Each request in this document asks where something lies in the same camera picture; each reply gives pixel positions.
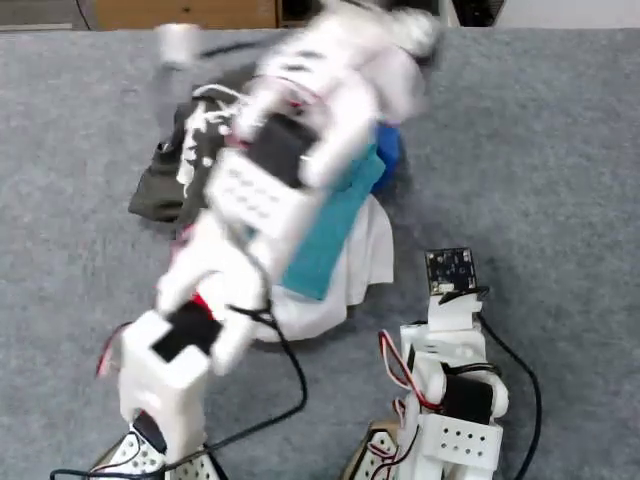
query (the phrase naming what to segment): wooden cabinet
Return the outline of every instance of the wooden cabinet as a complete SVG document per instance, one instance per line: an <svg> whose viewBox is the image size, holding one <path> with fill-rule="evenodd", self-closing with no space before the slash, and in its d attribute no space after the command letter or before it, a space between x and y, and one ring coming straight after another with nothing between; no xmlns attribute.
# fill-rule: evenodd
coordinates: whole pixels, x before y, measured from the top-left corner
<svg viewBox="0 0 640 480"><path fill-rule="evenodd" d="M95 0L101 30L193 23L207 29L276 28L276 0Z"/></svg>

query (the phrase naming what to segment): white cloth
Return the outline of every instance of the white cloth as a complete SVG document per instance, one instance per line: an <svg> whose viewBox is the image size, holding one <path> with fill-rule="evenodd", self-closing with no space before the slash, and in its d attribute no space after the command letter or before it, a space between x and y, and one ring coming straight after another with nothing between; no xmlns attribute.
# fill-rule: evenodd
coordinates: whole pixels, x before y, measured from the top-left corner
<svg viewBox="0 0 640 480"><path fill-rule="evenodd" d="M363 302L369 285L393 282L393 234L386 212L369 195L336 263L324 300L309 299L280 286L272 289L273 312L288 340L317 337L347 318L347 307ZM224 273L209 276L198 285L198 294L214 317L224 321ZM270 328L260 325L256 338L276 342Z"/></svg>

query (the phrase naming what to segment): circuit board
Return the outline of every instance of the circuit board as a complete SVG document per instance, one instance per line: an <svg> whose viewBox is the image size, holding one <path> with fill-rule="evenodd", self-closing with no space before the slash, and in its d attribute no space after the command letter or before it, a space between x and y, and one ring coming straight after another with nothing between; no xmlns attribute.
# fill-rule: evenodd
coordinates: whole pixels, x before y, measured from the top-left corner
<svg viewBox="0 0 640 480"><path fill-rule="evenodd" d="M428 250L425 258L430 295L465 293L477 288L478 280L469 248Z"/></svg>

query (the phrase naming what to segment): carpet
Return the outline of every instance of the carpet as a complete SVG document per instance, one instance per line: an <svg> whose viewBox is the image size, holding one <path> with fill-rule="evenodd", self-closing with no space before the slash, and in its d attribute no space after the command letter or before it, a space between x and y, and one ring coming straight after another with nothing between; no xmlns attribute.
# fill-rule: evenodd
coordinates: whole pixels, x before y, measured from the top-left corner
<svg viewBox="0 0 640 480"><path fill-rule="evenodd" d="M211 46L264 32L210 33ZM0 463L8 479L86 468L123 433L113 380L94 381L111 329L153 302L168 234L126 207L158 133L148 32L0 39ZM531 480L640 472L640 32L455 30L430 110L403 128L408 161L381 199L396 283L298 347L299 416L220 452L232 479L334 479L369 421L390 415L376 332L425 318L421 251L466 245L486 316L538 373L544 425ZM194 73L238 65L229 55ZM495 344L511 391L498 479L533 425L524 373ZM278 353L252 349L211 382L212 440L297 400Z"/></svg>

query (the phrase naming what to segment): blue cloth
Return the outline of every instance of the blue cloth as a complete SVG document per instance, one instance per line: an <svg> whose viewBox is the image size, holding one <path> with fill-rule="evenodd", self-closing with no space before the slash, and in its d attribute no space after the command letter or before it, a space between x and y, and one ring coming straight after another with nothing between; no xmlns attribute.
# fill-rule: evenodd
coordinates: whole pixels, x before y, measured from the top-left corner
<svg viewBox="0 0 640 480"><path fill-rule="evenodd" d="M385 164L385 171L371 189L377 192L384 187L393 176L401 155L401 138L397 128L379 125L377 131L378 156Z"/></svg>
<svg viewBox="0 0 640 480"><path fill-rule="evenodd" d="M384 170L375 144L351 164L318 214L315 225L282 277L281 286L308 298L324 300L358 211Z"/></svg>

